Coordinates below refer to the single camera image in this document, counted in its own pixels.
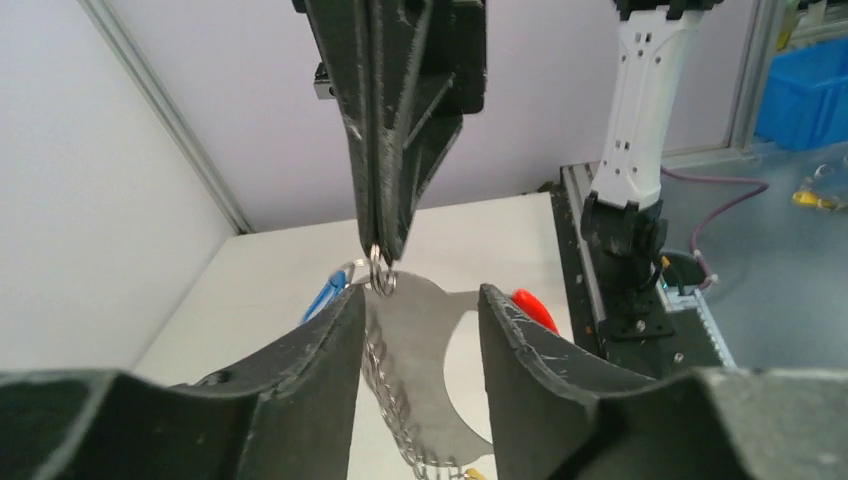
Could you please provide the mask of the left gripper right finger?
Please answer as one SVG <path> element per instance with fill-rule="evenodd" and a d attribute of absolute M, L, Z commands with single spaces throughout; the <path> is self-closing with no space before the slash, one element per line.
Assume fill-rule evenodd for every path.
<path fill-rule="evenodd" d="M 698 367 L 656 380 L 479 290 L 501 479 L 843 479 L 847 374 Z"/>

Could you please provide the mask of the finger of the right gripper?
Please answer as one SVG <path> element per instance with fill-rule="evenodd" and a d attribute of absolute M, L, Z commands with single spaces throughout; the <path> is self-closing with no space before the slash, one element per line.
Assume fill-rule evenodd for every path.
<path fill-rule="evenodd" d="M 382 8 L 377 1 L 306 1 L 305 14 L 347 138 L 360 244 L 385 255 L 382 191 Z"/>
<path fill-rule="evenodd" d="M 402 258 L 417 204 L 462 127 L 443 45 L 449 1 L 370 4 L 370 244 Z"/>

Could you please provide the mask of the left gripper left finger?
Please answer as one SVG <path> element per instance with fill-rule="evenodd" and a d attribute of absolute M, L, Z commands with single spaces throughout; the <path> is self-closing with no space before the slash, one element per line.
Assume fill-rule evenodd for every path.
<path fill-rule="evenodd" d="M 1 377 L 5 479 L 343 479 L 366 298 L 322 312 L 196 384 L 114 369 Z"/>

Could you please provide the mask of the blue key tag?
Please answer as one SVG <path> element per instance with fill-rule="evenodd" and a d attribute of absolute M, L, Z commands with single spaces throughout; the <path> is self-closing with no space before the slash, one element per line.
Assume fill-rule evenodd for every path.
<path fill-rule="evenodd" d="M 359 261 L 347 262 L 331 273 L 319 293 L 306 309 L 299 324 L 302 325 L 309 322 L 339 296 L 351 284 L 355 270 L 359 265 Z"/>

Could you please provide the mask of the metal key holder red handle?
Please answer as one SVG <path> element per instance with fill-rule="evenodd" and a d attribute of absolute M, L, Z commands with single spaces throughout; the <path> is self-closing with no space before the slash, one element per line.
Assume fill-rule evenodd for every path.
<path fill-rule="evenodd" d="M 450 340 L 478 292 L 450 292 L 433 281 L 382 265 L 372 246 L 365 288 L 361 371 L 401 458 L 417 479 L 469 479 L 492 443 L 455 409 L 445 382 Z"/>

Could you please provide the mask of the yellow key tag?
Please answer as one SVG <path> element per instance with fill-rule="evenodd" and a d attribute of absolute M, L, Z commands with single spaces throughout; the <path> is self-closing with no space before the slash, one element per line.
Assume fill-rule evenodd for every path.
<path fill-rule="evenodd" d="M 462 473 L 463 480 L 487 480 L 487 478 L 477 469 L 468 468 Z"/>

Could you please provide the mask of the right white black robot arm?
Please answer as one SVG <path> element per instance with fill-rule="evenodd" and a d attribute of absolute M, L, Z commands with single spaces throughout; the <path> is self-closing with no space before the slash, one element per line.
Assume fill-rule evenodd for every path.
<path fill-rule="evenodd" d="M 483 1 L 298 1 L 318 80 L 347 137 L 360 244 L 388 289 L 428 184 L 487 81 Z M 687 51 L 710 1 L 618 1 L 606 143 L 579 223 L 600 284 L 651 288 L 661 272 L 661 155 Z"/>

